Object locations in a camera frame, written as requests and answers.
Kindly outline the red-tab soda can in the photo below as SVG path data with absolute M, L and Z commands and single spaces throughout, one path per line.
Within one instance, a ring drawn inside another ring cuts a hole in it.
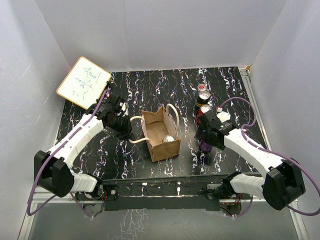
M 205 84 L 200 83 L 200 84 L 198 84 L 198 86 L 197 86 L 197 90 L 198 90 L 199 92 L 203 92 L 203 91 L 207 91 L 208 88 L 207 88 L 207 86 L 206 86 Z

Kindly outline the purple soda can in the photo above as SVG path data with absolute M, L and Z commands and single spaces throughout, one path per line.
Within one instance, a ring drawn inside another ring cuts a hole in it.
M 206 153 L 209 153 L 213 146 L 206 143 L 203 139 L 199 142 L 199 148 L 203 151 L 203 152 L 206 152 Z

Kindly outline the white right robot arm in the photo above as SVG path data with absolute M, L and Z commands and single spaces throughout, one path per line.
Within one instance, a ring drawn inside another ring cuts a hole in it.
M 257 177 L 236 171 L 225 177 L 221 185 L 208 189 L 210 196 L 233 199 L 239 194 L 248 194 L 265 199 L 280 211 L 305 193 L 297 162 L 269 153 L 249 137 L 243 137 L 243 131 L 231 121 L 228 113 L 215 114 L 209 110 L 198 116 L 198 120 L 195 138 L 201 144 L 220 150 L 231 149 L 260 173 Z

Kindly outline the small white whiteboard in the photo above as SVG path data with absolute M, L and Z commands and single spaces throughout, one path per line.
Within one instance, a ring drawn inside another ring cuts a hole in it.
M 81 56 L 56 90 L 75 105 L 88 109 L 99 99 L 111 79 L 111 74 Z

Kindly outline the red soda can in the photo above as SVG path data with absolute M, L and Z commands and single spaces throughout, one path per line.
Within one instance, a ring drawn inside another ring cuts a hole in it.
M 175 138 L 172 135 L 168 134 L 163 138 L 162 142 L 169 143 L 169 142 L 173 142 L 174 140 L 175 140 Z

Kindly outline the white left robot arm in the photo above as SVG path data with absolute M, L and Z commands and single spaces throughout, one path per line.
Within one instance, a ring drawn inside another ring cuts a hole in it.
M 134 141 L 128 104 L 114 94 L 92 104 L 79 123 L 58 144 L 34 156 L 34 182 L 60 198 L 83 192 L 97 200 L 103 195 L 102 182 L 92 174 L 72 171 L 74 160 L 88 143 L 104 129 L 116 131 L 122 141 Z

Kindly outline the red coke can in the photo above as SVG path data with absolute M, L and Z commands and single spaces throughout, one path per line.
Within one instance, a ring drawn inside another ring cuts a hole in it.
M 200 124 L 200 116 L 208 111 L 212 110 L 212 107 L 208 104 L 204 104 L 202 105 L 199 110 L 198 110 L 198 113 L 196 115 L 196 122 L 198 124 Z

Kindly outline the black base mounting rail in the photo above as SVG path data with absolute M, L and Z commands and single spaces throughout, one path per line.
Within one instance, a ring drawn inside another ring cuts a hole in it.
M 94 193 L 78 193 L 79 200 L 100 201 L 103 211 L 131 209 L 221 211 L 228 216 L 245 210 L 250 200 L 243 193 L 215 193 L 221 189 L 224 175 L 108 179 L 98 182 Z

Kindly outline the aluminium frame profile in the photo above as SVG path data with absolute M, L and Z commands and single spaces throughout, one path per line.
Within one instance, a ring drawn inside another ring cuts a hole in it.
M 47 201 L 39 189 L 20 240 L 283 239 L 306 240 L 298 210 L 306 189 L 298 180 L 263 180 L 258 191 L 242 186 L 236 203 L 219 181 L 176 178 L 107 180 L 104 195 L 79 194 Z

